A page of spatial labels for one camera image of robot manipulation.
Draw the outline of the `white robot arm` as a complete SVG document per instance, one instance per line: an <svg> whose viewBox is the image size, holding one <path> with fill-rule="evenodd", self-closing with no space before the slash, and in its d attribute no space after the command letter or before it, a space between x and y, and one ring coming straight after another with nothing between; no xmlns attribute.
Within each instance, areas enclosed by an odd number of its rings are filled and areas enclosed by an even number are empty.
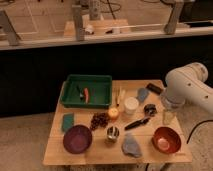
<svg viewBox="0 0 213 171"><path fill-rule="evenodd" d="M199 62L187 64L169 71L165 77L167 87L160 94L164 106L163 124L169 125L175 110L188 100L213 114L213 88L205 84L208 70Z"/></svg>

